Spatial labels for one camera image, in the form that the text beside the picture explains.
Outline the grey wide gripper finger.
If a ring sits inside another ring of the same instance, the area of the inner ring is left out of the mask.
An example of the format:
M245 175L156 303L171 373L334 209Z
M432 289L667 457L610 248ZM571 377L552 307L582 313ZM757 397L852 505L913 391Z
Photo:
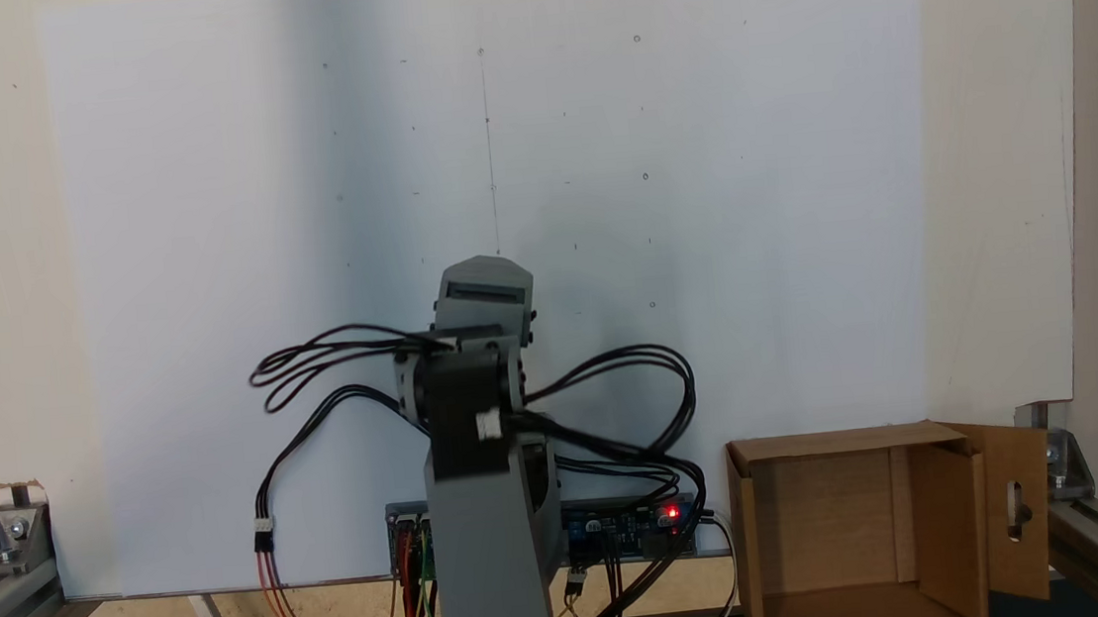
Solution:
M505 335L531 332L534 276L506 257L478 256L450 263L435 303L437 330L498 327Z

